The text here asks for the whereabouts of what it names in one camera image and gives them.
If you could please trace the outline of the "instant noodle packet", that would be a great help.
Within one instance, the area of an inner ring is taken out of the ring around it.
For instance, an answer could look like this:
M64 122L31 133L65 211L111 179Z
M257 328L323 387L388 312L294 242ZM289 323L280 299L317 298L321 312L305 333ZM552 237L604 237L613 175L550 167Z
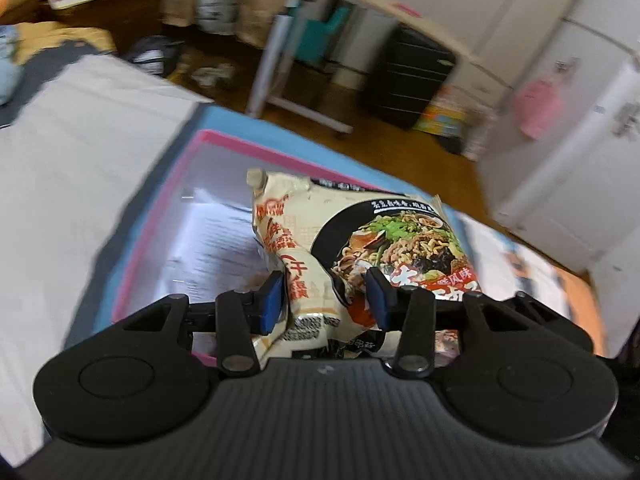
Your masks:
M419 286L459 300L480 290L471 259L438 198L369 190L294 174L248 170L253 228L270 268L288 279L288 306L256 342L259 359L292 356L332 342L386 344L366 300L366 274L394 287Z

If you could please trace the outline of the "pink storage box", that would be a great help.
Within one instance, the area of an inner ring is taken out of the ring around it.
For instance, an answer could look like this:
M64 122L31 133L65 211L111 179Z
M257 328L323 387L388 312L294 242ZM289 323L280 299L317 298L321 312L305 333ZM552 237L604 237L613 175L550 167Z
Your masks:
M171 294L200 304L226 290L262 286L270 270L252 228L252 194L245 182L250 168L373 185L254 142L198 131L142 212L107 310L112 322Z

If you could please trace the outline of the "striped colourful bed sheet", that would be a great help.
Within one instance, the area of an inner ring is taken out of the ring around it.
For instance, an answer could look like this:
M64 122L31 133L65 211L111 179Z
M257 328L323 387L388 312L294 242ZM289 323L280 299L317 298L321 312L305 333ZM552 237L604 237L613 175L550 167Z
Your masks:
M414 194L411 184L360 164L270 122L253 119L218 105L199 105L122 208L111 237L94 259L91 280L79 301L64 344L71 347L109 326L117 300L142 248L142 233L160 211L160 194L188 145L204 130L213 133L214 154L248 153L277 159L288 169L302 168L321 177ZM466 214L446 208L475 270L489 286L489 296L527 292L547 306L557 296L560 310L583 330L599 354L605 352L605 327L596 295L578 276L567 272L510 237Z

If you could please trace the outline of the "colourful cardboard box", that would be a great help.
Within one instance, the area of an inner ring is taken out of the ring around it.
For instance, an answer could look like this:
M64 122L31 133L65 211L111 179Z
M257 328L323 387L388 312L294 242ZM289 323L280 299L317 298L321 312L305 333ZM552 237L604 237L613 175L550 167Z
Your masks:
M472 101L458 89L442 87L425 107L413 129L432 136L461 138L471 105Z

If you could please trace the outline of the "white door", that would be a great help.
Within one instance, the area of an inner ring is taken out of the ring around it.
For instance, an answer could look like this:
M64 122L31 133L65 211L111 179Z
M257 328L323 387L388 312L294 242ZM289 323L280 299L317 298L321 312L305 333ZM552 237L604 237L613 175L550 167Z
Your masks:
M529 245L591 274L639 224L639 71L627 64L572 134L492 212Z

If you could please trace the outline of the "white blanket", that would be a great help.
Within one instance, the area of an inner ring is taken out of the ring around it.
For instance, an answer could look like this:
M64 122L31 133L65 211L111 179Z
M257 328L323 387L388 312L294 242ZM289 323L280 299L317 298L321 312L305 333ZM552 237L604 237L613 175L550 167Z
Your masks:
M66 66L1 133L1 453L42 445L32 382L122 208L201 97L111 55Z

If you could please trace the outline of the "pink hanging cloth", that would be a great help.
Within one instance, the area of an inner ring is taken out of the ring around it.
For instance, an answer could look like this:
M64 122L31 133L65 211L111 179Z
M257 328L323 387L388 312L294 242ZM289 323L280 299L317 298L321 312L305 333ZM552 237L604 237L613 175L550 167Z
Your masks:
M539 140L551 127L563 107L562 82L558 75L536 79L516 92L513 114L518 130Z

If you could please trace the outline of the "black suitcase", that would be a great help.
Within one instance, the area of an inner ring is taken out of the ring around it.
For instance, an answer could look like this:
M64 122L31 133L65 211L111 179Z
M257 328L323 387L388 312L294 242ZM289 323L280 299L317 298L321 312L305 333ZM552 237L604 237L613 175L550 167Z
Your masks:
M411 129L457 65L457 55L406 25L388 35L358 92L363 113Z

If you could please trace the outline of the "teal bag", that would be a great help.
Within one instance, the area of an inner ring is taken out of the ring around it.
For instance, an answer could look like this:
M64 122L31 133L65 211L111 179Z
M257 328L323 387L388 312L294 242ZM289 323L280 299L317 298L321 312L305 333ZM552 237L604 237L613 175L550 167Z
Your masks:
M329 61L349 14L349 6L339 6L325 22L308 20L295 57L307 65L321 68Z

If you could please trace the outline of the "white wardrobe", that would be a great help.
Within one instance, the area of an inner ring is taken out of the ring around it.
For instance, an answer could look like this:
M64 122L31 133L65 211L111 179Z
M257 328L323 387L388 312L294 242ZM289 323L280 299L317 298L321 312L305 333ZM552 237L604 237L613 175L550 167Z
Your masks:
M524 76L562 20L634 44L629 5L638 0L394 0L448 30L472 52L450 86L498 105Z

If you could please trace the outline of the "dark wooden nightstand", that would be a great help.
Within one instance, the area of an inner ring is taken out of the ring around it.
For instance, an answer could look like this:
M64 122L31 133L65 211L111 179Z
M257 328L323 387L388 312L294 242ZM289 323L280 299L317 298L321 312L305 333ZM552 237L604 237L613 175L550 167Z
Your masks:
M52 10L44 1L27 0L1 17L2 25L58 22L68 27L107 30L118 54L139 40L157 36L163 28L163 0L92 0L64 10Z

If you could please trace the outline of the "white folding table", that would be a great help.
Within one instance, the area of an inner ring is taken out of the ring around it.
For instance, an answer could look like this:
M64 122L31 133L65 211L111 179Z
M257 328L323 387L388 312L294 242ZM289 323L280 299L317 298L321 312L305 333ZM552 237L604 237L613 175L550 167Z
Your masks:
M288 112L316 122L341 134L352 132L352 126L323 115L316 110L304 107L282 96L288 82L297 49L302 42L303 32L308 21L308 6L314 0L286 0L284 10L278 13L270 28L269 37L256 72L245 114L258 119L267 104L282 108ZM338 62L342 62L361 15L366 11L374 11L392 18L420 34L432 38L443 47L454 52L459 60L474 63L476 56L472 50L457 39L452 32L429 18L413 13L413 10L402 6L396 0L342 0L350 4L354 10L347 20L342 36L337 41L335 54Z

